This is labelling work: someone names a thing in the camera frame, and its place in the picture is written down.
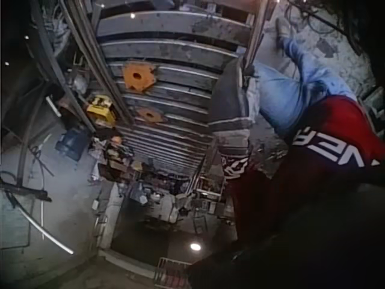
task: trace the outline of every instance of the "man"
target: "man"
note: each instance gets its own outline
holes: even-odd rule
[[[371,131],[356,96],[290,32],[288,22],[278,19],[278,44],[298,66],[299,81],[257,62],[242,74],[240,58],[229,63],[213,91],[209,127],[244,241],[271,235],[289,213],[329,186],[385,184],[385,144]],[[289,145],[271,180],[247,167],[258,110]]]

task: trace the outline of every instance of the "ceiling light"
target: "ceiling light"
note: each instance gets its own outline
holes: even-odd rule
[[[190,248],[193,251],[200,251],[202,249],[202,247],[198,243],[191,243]]]

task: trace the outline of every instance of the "white pipe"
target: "white pipe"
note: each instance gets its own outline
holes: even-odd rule
[[[22,213],[22,215],[32,224],[36,229],[38,229],[42,234],[44,234],[48,239],[50,239],[52,242],[54,242],[56,245],[58,245],[60,248],[62,248],[64,251],[66,251],[69,254],[73,254],[73,250],[68,248],[67,246],[60,243],[58,240],[56,240],[48,231],[46,231],[44,228],[42,228],[28,213],[25,211],[25,209],[21,206],[19,202],[16,202],[16,206],[19,209],[19,211]]]
[[[40,201],[40,224],[44,227],[44,202]]]
[[[52,102],[51,98],[49,96],[46,97],[46,101],[48,102],[49,106],[52,108],[52,110],[54,111],[54,113],[58,116],[58,117],[61,117],[61,113],[59,112],[59,110],[56,108],[56,106],[54,105],[54,103]]]

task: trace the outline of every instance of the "red sweatshirt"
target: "red sweatshirt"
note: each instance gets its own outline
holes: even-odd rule
[[[240,239],[266,237],[329,185],[385,185],[385,144],[361,108],[344,96],[311,106],[286,142],[289,152],[271,180],[246,171],[229,181]]]

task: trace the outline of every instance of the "jeans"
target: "jeans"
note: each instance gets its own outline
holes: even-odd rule
[[[297,65],[300,80],[289,78],[257,61],[260,113],[285,138],[292,133],[306,108],[333,95],[343,95],[357,101],[345,81],[316,57],[299,47],[294,39],[280,39],[288,57]]]

